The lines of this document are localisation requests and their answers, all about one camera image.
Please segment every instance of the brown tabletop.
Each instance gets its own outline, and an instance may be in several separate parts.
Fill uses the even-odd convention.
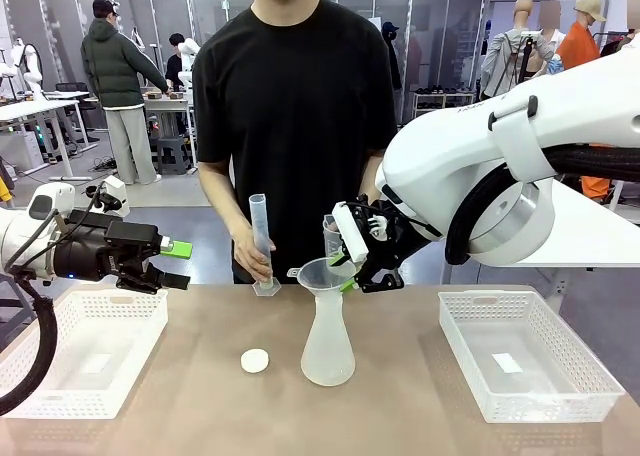
[[[335,388],[300,370],[314,316],[301,287],[274,298],[257,298],[249,286],[172,291],[169,323],[117,419],[2,419],[0,454],[640,454],[640,408],[629,396],[603,424],[485,423],[438,324],[442,289],[348,294],[357,367]],[[240,368],[250,348],[269,352],[265,372]]]

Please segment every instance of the glass wall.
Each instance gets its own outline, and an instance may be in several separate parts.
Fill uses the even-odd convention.
[[[93,18],[93,0],[7,0],[13,37],[28,35],[43,55],[44,86],[84,79],[78,48]],[[253,0],[114,0],[121,31],[134,29],[143,51],[164,70],[173,54],[172,33],[203,44]],[[462,88],[473,76],[483,0],[332,0],[377,24],[392,23],[402,89],[396,93],[400,119],[410,114],[411,91],[442,85]]]

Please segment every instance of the orange shirt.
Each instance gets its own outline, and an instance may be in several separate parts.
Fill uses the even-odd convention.
[[[564,69],[575,68],[600,57],[593,36],[578,23],[573,23],[556,54],[562,58]]]

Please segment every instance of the man in black t-shirt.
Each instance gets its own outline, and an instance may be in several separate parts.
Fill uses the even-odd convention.
[[[255,0],[202,47],[193,88],[200,180],[231,233],[234,281],[272,274],[248,202],[265,193],[273,275],[287,282],[289,268],[324,256],[335,203],[379,196],[396,133],[382,35],[327,0]]]
[[[184,86],[178,74],[182,71],[182,54],[178,49],[178,45],[184,43],[184,36],[180,33],[174,33],[169,36],[169,44],[173,46],[174,55],[167,61],[167,72],[164,77],[167,80],[167,85],[173,88],[174,91],[180,91],[180,86]],[[186,114],[176,113],[176,123],[178,125],[178,133],[184,134],[187,132],[184,118]]]

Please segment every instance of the person in green jacket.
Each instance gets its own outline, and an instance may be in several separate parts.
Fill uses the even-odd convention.
[[[119,177],[125,184],[155,183],[160,175],[151,162],[138,73],[165,94],[169,86],[151,60],[118,32],[111,1],[93,1],[93,16],[80,51],[87,81],[105,110]]]

